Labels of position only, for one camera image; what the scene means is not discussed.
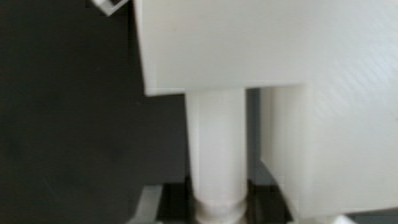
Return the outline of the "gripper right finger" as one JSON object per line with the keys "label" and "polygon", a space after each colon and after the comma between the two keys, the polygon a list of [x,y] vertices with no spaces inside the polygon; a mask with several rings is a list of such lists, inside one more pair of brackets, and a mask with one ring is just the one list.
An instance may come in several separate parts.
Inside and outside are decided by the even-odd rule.
{"label": "gripper right finger", "polygon": [[247,224],[287,224],[293,220],[280,189],[248,182]]}

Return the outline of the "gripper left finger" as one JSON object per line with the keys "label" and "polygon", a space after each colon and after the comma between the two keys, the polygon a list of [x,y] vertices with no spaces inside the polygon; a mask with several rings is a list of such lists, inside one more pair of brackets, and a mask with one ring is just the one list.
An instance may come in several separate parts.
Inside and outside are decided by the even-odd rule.
{"label": "gripper left finger", "polygon": [[145,185],[126,224],[197,224],[190,182]]}

